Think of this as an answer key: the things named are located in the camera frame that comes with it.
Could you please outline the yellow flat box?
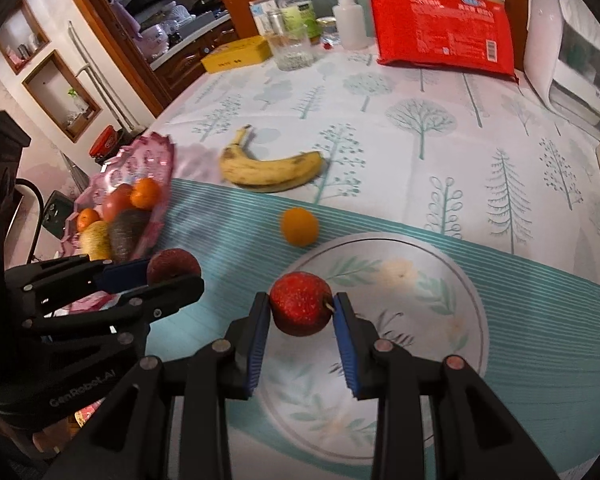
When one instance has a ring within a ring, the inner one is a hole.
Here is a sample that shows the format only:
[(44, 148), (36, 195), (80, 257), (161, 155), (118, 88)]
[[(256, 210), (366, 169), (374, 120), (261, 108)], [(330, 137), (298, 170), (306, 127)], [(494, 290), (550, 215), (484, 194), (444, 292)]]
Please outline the yellow flat box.
[(261, 64), (269, 58), (272, 58), (272, 51), (268, 40), (253, 36), (222, 44), (206, 55), (201, 63), (207, 73), (214, 74)]

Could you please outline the small metal can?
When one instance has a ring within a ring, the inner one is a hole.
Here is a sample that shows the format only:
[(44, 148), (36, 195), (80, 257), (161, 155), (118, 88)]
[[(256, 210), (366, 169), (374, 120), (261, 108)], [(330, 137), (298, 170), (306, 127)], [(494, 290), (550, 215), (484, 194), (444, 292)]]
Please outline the small metal can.
[(277, 36), (286, 35), (286, 25), (284, 14), (280, 9), (272, 9), (268, 11), (268, 21), (270, 22), (272, 32)]

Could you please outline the red lychee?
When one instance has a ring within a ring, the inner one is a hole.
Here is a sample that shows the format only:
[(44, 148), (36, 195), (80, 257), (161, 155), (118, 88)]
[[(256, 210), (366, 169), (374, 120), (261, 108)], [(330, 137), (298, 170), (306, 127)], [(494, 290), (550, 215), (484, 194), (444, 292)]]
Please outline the red lychee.
[(189, 275), (200, 278), (201, 266), (190, 252), (181, 248), (170, 248), (157, 252), (150, 258), (147, 267), (147, 283), (149, 285)]
[(285, 274), (273, 284), (268, 296), (275, 325), (289, 336), (313, 336), (332, 318), (332, 290), (314, 274)]

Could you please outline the clear glass cup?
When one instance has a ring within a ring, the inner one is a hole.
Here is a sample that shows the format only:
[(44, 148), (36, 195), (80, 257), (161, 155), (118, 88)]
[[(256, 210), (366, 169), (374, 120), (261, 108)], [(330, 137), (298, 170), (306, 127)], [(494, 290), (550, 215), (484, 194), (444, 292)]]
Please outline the clear glass cup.
[(279, 70), (293, 72), (310, 67), (314, 63), (311, 41), (305, 24), (285, 30), (282, 34), (268, 35), (266, 39)]

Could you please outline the red apple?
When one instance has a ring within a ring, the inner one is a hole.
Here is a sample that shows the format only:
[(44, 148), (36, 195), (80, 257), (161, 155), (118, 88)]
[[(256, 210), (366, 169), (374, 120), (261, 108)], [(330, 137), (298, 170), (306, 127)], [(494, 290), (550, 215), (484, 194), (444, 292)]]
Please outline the red apple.
[(133, 209), (132, 192), (132, 185), (122, 183), (109, 193), (102, 203), (102, 220), (113, 222), (120, 212)]

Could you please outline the small orange mandarin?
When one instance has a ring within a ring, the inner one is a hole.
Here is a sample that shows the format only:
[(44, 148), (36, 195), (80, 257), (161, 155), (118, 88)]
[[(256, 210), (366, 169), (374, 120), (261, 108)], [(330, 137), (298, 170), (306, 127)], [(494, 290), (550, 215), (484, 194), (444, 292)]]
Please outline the small orange mandarin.
[(76, 229), (83, 233), (91, 224), (100, 220), (100, 214), (93, 208), (83, 209), (76, 218)]

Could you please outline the small yellow-orange kumquat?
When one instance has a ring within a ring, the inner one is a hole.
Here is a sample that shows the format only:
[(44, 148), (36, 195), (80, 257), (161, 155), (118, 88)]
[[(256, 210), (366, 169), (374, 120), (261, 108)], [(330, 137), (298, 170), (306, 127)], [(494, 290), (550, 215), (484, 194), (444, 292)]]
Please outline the small yellow-orange kumquat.
[(306, 247), (317, 241), (320, 222), (312, 212), (304, 208), (290, 208), (280, 217), (280, 232), (291, 246)]

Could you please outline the red lid container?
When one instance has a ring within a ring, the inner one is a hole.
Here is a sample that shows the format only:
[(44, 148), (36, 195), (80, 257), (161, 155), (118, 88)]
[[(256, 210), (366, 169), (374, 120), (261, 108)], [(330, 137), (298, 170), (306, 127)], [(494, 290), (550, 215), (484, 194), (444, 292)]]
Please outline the red lid container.
[(96, 138), (88, 154), (94, 159), (103, 159), (118, 145), (120, 140), (120, 131), (113, 125), (108, 125)]

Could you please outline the white appliance with towel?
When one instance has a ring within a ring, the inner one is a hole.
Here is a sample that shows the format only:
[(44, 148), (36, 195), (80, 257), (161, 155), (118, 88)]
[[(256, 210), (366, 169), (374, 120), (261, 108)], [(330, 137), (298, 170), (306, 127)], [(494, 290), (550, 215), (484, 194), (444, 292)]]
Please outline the white appliance with towel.
[(600, 136), (600, 23), (583, 0), (528, 0), (524, 73), (549, 110)]

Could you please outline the white squeeze bottle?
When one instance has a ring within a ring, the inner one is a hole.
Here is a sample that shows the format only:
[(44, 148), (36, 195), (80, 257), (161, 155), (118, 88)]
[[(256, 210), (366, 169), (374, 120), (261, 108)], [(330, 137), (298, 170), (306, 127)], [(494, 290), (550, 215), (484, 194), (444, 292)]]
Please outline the white squeeze bottle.
[(362, 50), (368, 46), (364, 10), (356, 0), (312, 0), (325, 47)]

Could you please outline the red snack package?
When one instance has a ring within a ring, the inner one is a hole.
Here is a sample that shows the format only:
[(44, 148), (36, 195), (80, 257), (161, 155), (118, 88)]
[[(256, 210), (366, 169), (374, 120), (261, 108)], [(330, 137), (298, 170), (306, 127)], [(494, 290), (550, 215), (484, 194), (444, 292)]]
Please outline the red snack package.
[(370, 0), (379, 63), (514, 80), (505, 0)]

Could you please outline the clear bottle green label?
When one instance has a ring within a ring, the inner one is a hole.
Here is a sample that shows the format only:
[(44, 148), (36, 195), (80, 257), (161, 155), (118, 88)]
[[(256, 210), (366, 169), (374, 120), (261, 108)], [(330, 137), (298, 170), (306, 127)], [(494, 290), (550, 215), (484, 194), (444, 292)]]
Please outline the clear bottle green label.
[(312, 0), (277, 0), (287, 32), (306, 32), (311, 44), (318, 44), (321, 31), (317, 24)]

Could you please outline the yellow pear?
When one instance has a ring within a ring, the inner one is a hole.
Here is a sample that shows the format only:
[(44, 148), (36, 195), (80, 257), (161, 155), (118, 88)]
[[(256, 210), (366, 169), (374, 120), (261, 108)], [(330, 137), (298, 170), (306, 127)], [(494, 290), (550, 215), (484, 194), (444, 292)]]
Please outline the yellow pear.
[(80, 235), (80, 244), (82, 252), (92, 261), (112, 258), (108, 224), (105, 221), (91, 223)]

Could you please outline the dark avocado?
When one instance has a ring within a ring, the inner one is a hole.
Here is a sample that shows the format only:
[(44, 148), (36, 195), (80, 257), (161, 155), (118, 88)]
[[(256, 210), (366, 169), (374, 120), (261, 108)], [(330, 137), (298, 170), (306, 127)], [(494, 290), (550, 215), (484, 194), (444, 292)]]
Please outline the dark avocado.
[(109, 223), (108, 233), (115, 262), (132, 259), (138, 241), (143, 236), (151, 213), (143, 209), (125, 209)]

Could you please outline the tree pattern tablecloth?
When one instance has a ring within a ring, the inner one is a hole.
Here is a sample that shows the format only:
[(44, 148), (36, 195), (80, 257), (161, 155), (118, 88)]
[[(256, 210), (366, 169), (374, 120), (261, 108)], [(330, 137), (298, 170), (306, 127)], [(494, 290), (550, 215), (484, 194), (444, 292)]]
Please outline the tree pattern tablecloth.
[[(238, 188), (236, 131), (259, 160), (318, 151), (311, 182)], [(192, 252), (206, 291), (154, 325), (150, 353), (189, 356), (283, 274), (310, 272), (414, 356), (462, 356), (550, 464), (600, 457), (600, 170), (596, 142), (523, 82), (378, 64), (374, 50), (205, 76), (157, 119), (176, 146), (160, 244)], [(317, 241), (288, 244), (304, 208)]]

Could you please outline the small white blue carton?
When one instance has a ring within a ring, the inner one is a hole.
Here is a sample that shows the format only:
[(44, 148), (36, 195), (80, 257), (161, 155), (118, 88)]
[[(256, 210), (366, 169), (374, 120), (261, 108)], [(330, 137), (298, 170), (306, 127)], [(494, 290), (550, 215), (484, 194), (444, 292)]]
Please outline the small white blue carton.
[(249, 10), (260, 36), (273, 35), (274, 30), (268, 14), (277, 9), (275, 0), (252, 0)]

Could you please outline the yellow spotted banana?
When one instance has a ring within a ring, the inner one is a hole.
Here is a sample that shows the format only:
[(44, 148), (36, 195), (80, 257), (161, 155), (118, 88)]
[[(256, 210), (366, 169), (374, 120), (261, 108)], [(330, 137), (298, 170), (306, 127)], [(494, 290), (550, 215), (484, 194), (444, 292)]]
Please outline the yellow spotted banana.
[(258, 193), (278, 193), (300, 188), (321, 173), (324, 159), (318, 151), (272, 160), (248, 156), (242, 144), (250, 131), (250, 125), (238, 129), (220, 155), (222, 177), (231, 184)]

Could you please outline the pink plastic fruit plate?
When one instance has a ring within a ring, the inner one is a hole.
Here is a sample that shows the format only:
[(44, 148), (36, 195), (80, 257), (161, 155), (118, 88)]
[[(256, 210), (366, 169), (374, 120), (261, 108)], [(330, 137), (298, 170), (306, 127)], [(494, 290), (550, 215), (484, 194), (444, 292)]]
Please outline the pink plastic fruit plate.
[(60, 254), (115, 262), (144, 258), (169, 207), (174, 144), (151, 133), (120, 148), (74, 201)]

